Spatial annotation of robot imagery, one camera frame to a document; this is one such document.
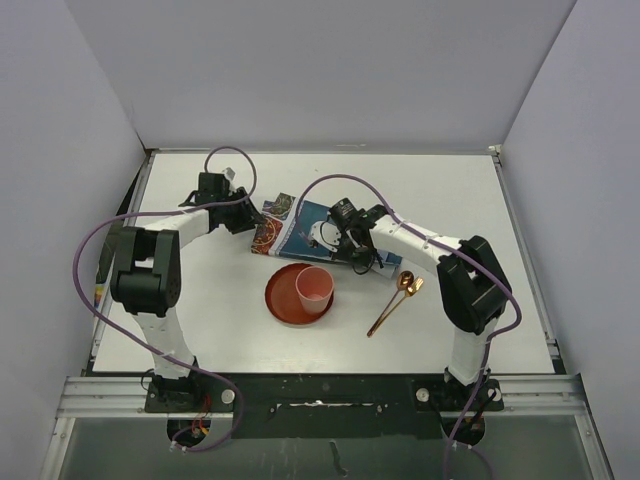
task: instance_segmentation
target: white wall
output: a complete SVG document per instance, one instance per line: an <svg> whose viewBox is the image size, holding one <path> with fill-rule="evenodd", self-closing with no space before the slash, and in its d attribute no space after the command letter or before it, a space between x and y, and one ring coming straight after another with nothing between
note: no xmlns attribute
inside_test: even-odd
<svg viewBox="0 0 640 480"><path fill-rule="evenodd" d="M144 155L63 0L1 2L0 52L0 478L31 480L90 347L75 245L115 212Z"/></svg>
<svg viewBox="0 0 640 480"><path fill-rule="evenodd" d="M504 140L575 0L66 1L147 147L434 152Z"/></svg>
<svg viewBox="0 0 640 480"><path fill-rule="evenodd" d="M640 471L640 3L578 0L505 143L504 171L614 473Z"/></svg>

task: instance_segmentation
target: wire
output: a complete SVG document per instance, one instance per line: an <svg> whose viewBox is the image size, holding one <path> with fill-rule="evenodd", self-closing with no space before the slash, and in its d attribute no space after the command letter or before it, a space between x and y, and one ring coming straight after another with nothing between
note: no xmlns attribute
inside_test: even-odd
<svg viewBox="0 0 640 480"><path fill-rule="evenodd" d="M324 227L324 224L325 224L325 223L329 223L329 222L325 221L325 222L322 222L322 223L320 224L320 238L321 238L321 239L322 239L322 241L323 241L324 243L326 243L327 245L331 245L332 247L337 247L337 246L339 245L339 242L338 242L338 243L329 243L329 242L327 242L327 240L324 238L324 235L322 234L322 227Z"/></svg>
<svg viewBox="0 0 640 480"><path fill-rule="evenodd" d="M214 148L213 150L211 150L209 152L209 155L207 155L207 158L204 159L204 171L209 173L209 168L208 168L209 167L209 160L211 160L211 157L213 157L220 150L233 150L234 152L238 152L240 155L242 155L244 158L247 159L247 161L251 164L251 168L253 170L253 178L254 178L253 184L255 186L256 181L258 179L258 174L256 173L256 168L253 166L253 161L251 161L251 158L249 158L249 155L247 155L247 153L244 150L242 150L241 148L231 147L229 145L225 145L225 146L222 146L222 147Z"/></svg>
<svg viewBox="0 0 640 480"><path fill-rule="evenodd" d="M148 388L145 388L145 387L144 387L144 383L142 383L142 382L144 382L144 379L145 379L145 378L147 378L147 376L148 376L151 372L153 372L153 368L150 368L149 370L147 370L146 372L144 372L144 373L142 374L142 376L140 377L140 386L142 387L142 389L143 389L145 392L148 392L148 391L149 391L149 389L148 389Z"/></svg>
<svg viewBox="0 0 640 480"><path fill-rule="evenodd" d="M151 353L153 353L154 355L158 355L163 357L164 359L166 359L167 361L178 365L180 367L192 370L194 372L200 373L202 375L206 375L208 377L214 378L218 381L221 381L222 383L224 383L225 385L227 385L231 390L233 390L236 393L237 399L238 399L238 416L236 418L236 421L233 423L233 425L231 426L231 428L229 429L229 431L223 435L222 437L220 437L217 441L215 441L213 444L207 446L207 447L191 447L191 448L185 448L185 451L188 452L204 452L206 450L211 450L213 448L216 448L217 446L221 445L222 443L226 442L231 435L233 434L233 432L236 431L236 429L238 428L238 426L240 425L240 422L242 421L242 417L244 415L244 397L242 395L242 392L240 392L240 390L238 389L238 387L236 387L236 385L231 382L230 380L226 379L225 377L223 377L222 375L218 375L217 373L213 373L210 372L208 370L204 370L200 367L197 367L195 365L190 365L188 363L182 362L180 360L178 360L175 357L172 357L171 355L167 355L165 354L163 351L157 349L156 347L149 345L148 343L146 343L144 340L138 338L136 335L134 335L133 333L131 333L129 330L127 330L124 327L121 327L120 325L118 325L117 323L115 323L114 321L110 320L109 318L107 318L104 314L102 314L100 311L98 311L94 305L93 302L89 300L89 298L85 295L84 291L82 290L82 284L80 283L80 258L82 256L82 252L84 251L85 247L87 246L87 243L89 243L89 240L91 240L91 238L98 233L102 228L106 227L107 225L111 225L112 223L115 223L119 220L125 220L127 218L137 218L137 217L169 217L169 216L175 216L175 215L182 215L184 213L192 213L192 212L197 212L198 210L204 210L206 208L211 208L211 207L222 207L222 206L230 206L230 205L237 205L239 203L245 202L247 201L251 195L253 195L253 192L255 192L256 190L256 186L258 184L258 172L256 171L256 166L253 163L253 160L251 160L251 157L249 157L249 155L247 155L244 151L242 151L239 148L235 148L235 147L220 147L220 148L216 148L215 150L212 150L212 153L209 154L209 156L207 157L207 162L208 160L211 158L211 156L213 155L213 153L221 150L222 148L231 148L232 150L235 150L237 152L239 152L240 154L242 154L247 161L249 162L249 165L251 166L251 171L253 173L253 184L251 185L251 189L249 190L249 192L242 198L239 198L237 200L230 200L227 202L212 202L212 203L206 203L203 205L199 205L197 207L191 207L191 208L186 208L184 210L170 210L170 211L166 211L166 212L130 212L130 213L124 213L122 215L116 215L115 217L109 219L109 220L105 220L104 222L100 223L99 225L97 225L96 227L94 227L91 231L89 231L89 233L87 233L85 235L85 237L82 239L82 241L80 242L80 244L78 245L78 248L76 249L76 252L73 256L73 265L72 265L72 277L73 277L73 286L76 289L76 292L78 293L78 296L80 297L80 301L84 304L85 307L87 307L87 309L98 319L100 319L101 321L103 321L104 323L106 323L107 325L109 325L111 328L114 328L115 330L117 330L118 332L120 332L121 334L123 334L124 336L128 337L129 339L131 339L132 341L134 341L135 343L137 343L138 345L140 345L142 348L145 348L146 350L150 351Z"/></svg>
<svg viewBox="0 0 640 480"><path fill-rule="evenodd" d="M376 256L372 253L371 254L371 261L369 262L369 266L367 266L367 268L365 268L363 271L359 272L358 270L356 270L356 264L352 263L351 264L351 268L353 269L353 273L355 273L356 275L366 275L367 273L369 273L371 271L371 269L373 268L373 264L376 263Z"/></svg>
<svg viewBox="0 0 640 480"><path fill-rule="evenodd" d="M452 445L453 445L453 439L455 438L456 432L460 428L460 424L462 423L466 413L471 408L471 405L473 404L473 401L475 400L476 395L478 394L478 390L480 390L480 386L482 385L483 377L484 377L484 371L485 371L485 368L487 366L487 362L489 360L489 350L491 348L491 341L495 337L497 337L498 335L501 335L503 333L509 332L509 331L513 330L514 328L516 328L518 325L520 325L520 323L522 323L522 309L520 308L520 305L518 304L518 301L515 299L515 297L511 293L511 291L507 288L507 286L504 283L502 283L500 281L500 279L498 277L496 277L493 273L491 273L489 270L487 270L484 266L482 266L478 262L476 262L469 255L466 255L465 253L461 252L460 250L457 250L457 249L455 249L453 247L450 247L449 245L446 245L444 243L438 242L437 240L435 240L433 238L428 238L426 235L424 235L419 230L416 230L411 225L407 225L406 223L403 223L402 220L400 219L400 217L398 217L398 215L391 208L391 205L389 205L389 202L387 202L387 200L382 196L382 194L373 185L371 185L369 182L367 182L366 180L361 179L360 177L356 177L355 175L347 175L347 174L343 174L343 173L337 173L337 174L333 174L333 175L325 175L324 177L320 177L316 181L312 182L311 185L309 185L306 188L306 190L304 192L302 192L302 195L300 195L300 197L299 197L298 208L296 209L296 214L295 214L295 217L294 217L295 225L297 226L297 228L299 230L300 230L300 227L299 227L299 224L298 224L298 218L300 216L300 210L301 210L301 206L302 206L302 202L303 202L304 198L307 196L309 191L313 187L318 185L319 183L324 182L326 180L335 179L335 178L344 178L344 179L347 179L347 180L353 180L353 181L358 182L358 183L364 185L365 187L369 188L369 190L371 190L374 193L374 195L376 197L378 197L378 200L380 200L382 205L389 212L389 215L391 215L391 218L393 218L398 223L398 225L400 225L402 228L404 228L408 232L413 233L414 235L416 235L421 240L425 240L425 241L429 242L434 247L441 248L442 250L445 250L445 251L447 251L449 253L452 253L453 255L456 255L458 258L460 258L460 259L464 260L465 262L469 263L478 272L482 273L489 280L491 280L494 283L494 285L496 287L498 287L502 293L504 293L504 295L507 297L509 302L511 302L511 305L513 305L513 309L514 309L514 311L516 313L516 318L513 321L513 323L511 323L510 325L507 325L506 327L500 328L499 330L495 330L494 332L491 332L487 336L487 344L486 344L485 349L484 349L484 355L482 357L482 361L480 362L480 370L479 370L479 374L478 374L478 380L476 381L476 383L475 383L475 385L473 387L473 390L471 391L471 394L469 395L469 399L467 400L467 403L465 404L464 408L462 409L462 412L460 412L460 416L458 417L458 420L456 421L455 425L453 426L453 429L451 430L451 433L449 434L449 437L447 438L447 445L446 445L445 450L444 450L444 459L443 459L443 466L442 466L442 478L444 480L447 480L449 478L449 457L451 456L451 448L452 448Z"/></svg>

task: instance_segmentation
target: screw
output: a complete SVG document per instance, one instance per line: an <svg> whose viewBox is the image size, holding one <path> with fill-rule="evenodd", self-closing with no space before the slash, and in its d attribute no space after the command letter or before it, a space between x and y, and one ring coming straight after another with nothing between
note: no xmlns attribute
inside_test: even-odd
<svg viewBox="0 0 640 480"><path fill-rule="evenodd" d="M496 393L495 398L493 399L494 402L499 402L500 400L502 400L502 392L497 389L497 388L490 388L489 390L487 390L487 394L491 397L493 395L493 392Z"/></svg>
<svg viewBox="0 0 640 480"><path fill-rule="evenodd" d="M419 402L428 402L429 401L429 390L426 388L419 388L416 392L416 398Z"/></svg>
<svg viewBox="0 0 640 480"><path fill-rule="evenodd" d="M233 402L234 398L236 398L236 394L233 392L233 390L229 389L226 389L224 392L222 392L222 395L220 395L220 399L225 405L229 405L231 402Z"/></svg>

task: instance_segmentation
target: white tabletop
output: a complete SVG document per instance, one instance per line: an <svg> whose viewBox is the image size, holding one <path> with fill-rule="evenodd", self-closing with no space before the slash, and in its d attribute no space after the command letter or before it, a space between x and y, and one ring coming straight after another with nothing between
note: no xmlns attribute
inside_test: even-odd
<svg viewBox="0 0 640 480"><path fill-rule="evenodd" d="M155 156L141 210L174 209L197 184L201 153ZM256 154L258 209L280 192L299 195L313 180L330 173L358 175L375 185L407 220L459 238L481 235L491 243L522 306L515 331L498 337L489 365L495 373L552 373L542 324L529 287L502 191L489 156ZM213 157L210 170L230 166L236 185L251 184L239 155ZM348 180L318 185L308 199L333 205L349 197L358 208L378 203L365 187ZM152 219L140 219L145 225ZM349 267L329 268L336 282L331 310L317 324L292 328L271 316L264 289L288 260L250 253L254 232L232 236L224 228L182 250L182 296L178 315L185 340L200 366L245 373L441 373L448 363L453 329L441 304L437 279L403 262L425 278L372 337L366 332L395 285L375 273L355 275ZM110 318L138 335L140 328L114 303ZM498 327L511 323L511 306ZM107 328L94 364L97 372L142 372L151 354Z"/></svg>

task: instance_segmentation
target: gold spoon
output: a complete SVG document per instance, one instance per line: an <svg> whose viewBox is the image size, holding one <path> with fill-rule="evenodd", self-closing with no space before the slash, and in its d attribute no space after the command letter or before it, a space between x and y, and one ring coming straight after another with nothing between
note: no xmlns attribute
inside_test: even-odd
<svg viewBox="0 0 640 480"><path fill-rule="evenodd" d="M389 313L387 313L384 317L382 317L380 319L380 324L382 324L382 322L384 322L387 318L389 318L389 315L391 315L393 313L393 311L398 308L398 305L400 305L402 302L404 302L407 298L409 297L413 297L416 293L418 293L418 290L420 290L420 288L422 288L422 284L424 283L424 280L420 277L416 278L415 282L413 282L404 292L404 297L402 297L400 299L400 301L398 303L396 303L393 308L389 311Z"/></svg>
<svg viewBox="0 0 640 480"><path fill-rule="evenodd" d="M409 288L412 283L413 283L413 273L411 273L409 270L405 270L400 275L398 275L398 278L396 278L396 288L397 288L396 293L393 294L393 297L391 297L391 300L389 300L389 303L387 303L387 306L384 307L378 319L375 321L373 326L367 332L367 337L371 337L371 335L376 333L376 330L380 328L380 325L382 325L382 322L384 321L383 317L385 312L389 308L389 306L393 303L393 301L396 299L398 294L406 290L407 288Z"/></svg>

